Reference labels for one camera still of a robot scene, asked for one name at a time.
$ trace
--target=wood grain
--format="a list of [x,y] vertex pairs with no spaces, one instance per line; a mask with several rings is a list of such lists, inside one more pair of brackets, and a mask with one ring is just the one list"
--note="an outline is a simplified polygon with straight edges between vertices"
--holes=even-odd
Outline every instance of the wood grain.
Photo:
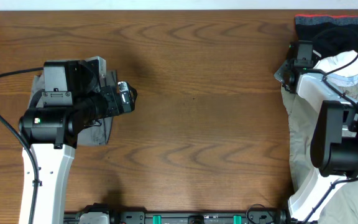
[[[114,119],[107,146],[78,147],[66,210],[280,206],[292,187],[273,72],[295,38],[296,13],[0,12],[0,73],[99,55],[138,90],[136,110]],[[38,74],[0,79],[0,112],[14,126]],[[22,166],[19,143],[0,123],[0,223],[18,221]]]

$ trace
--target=black cable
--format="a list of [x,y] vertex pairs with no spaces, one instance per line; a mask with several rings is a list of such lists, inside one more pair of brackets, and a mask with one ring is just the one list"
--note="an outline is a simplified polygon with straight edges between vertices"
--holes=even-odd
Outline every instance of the black cable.
[[[251,222],[252,224],[258,224],[258,223],[255,223],[254,221],[252,221],[252,220],[250,220],[249,219],[249,217],[248,217],[248,211],[252,208],[252,207],[254,207],[254,206],[261,206],[261,207],[263,207],[263,208],[266,208],[265,206],[263,206],[263,205],[261,205],[261,204],[253,204],[253,205],[251,205],[248,209],[247,209],[247,211],[246,211],[246,218],[247,218],[247,220],[248,220],[248,222]],[[268,213],[268,215],[270,215],[270,217],[272,217],[273,218],[273,222],[274,222],[274,216],[269,212],[269,211],[266,211],[267,213]]]
[[[0,74],[0,78],[7,77],[9,75],[16,75],[16,74],[21,74],[21,73],[40,71],[43,69],[44,68],[31,68],[31,69],[27,69],[27,70],[7,72],[7,73]],[[31,208],[30,208],[30,215],[29,215],[29,224],[32,224],[33,220],[34,220],[35,203],[37,200],[37,192],[38,192],[38,186],[39,186],[39,173],[38,173],[37,163],[34,159],[34,155],[30,151],[29,143],[1,115],[0,115],[0,122],[2,122],[2,124],[5,125],[5,127],[8,130],[10,130],[10,132],[17,138],[17,140],[19,140],[20,144],[22,144],[24,150],[29,155],[29,158],[30,158],[30,161],[32,164],[32,168],[34,171],[34,180],[33,180],[34,190],[32,192]]]
[[100,126],[102,126],[102,121],[97,119],[97,120],[92,121],[92,125],[85,126],[84,129],[91,128],[91,127],[100,127]]
[[[335,27],[332,29],[328,29],[328,30],[324,30],[321,33],[317,34],[315,37],[313,37],[313,40],[316,40],[318,37],[321,37],[322,35],[331,32],[332,30],[336,30],[336,29],[340,29],[340,30],[346,30],[346,31],[350,31],[353,34],[355,34],[358,38],[358,33],[352,29],[348,29],[348,28],[344,28],[344,27]],[[345,93],[340,92],[337,88],[333,87],[328,81],[327,81],[327,76],[329,74],[332,74],[336,71],[339,71],[343,68],[346,68],[347,66],[351,65],[353,62],[355,62],[358,59],[358,52],[356,57],[349,63],[347,63],[344,66],[341,66],[337,69],[334,69],[330,72],[322,72],[323,74],[323,79],[322,81],[324,82],[324,84],[326,86],[328,86],[330,89],[332,89],[333,92],[335,92],[336,94],[338,94],[341,98],[345,99],[346,101],[348,101],[357,111],[358,111],[358,104],[356,102],[354,102],[352,99],[350,99],[349,97],[346,96]],[[323,202],[326,200],[326,198],[328,197],[328,195],[331,193],[332,190],[335,189],[335,186],[337,186],[337,184],[345,184],[345,183],[350,183],[350,182],[355,182],[358,181],[358,177],[353,178],[353,179],[346,179],[346,180],[336,180],[333,183],[331,183],[331,185],[329,186],[328,190],[326,191],[326,193],[323,195],[323,197],[321,197],[320,201],[317,203],[317,205],[312,208],[311,212],[309,213],[309,215],[305,218],[305,220],[303,220],[302,224],[306,224],[309,219],[311,218],[311,216],[315,213],[315,211],[321,206],[321,204],[323,204]]]

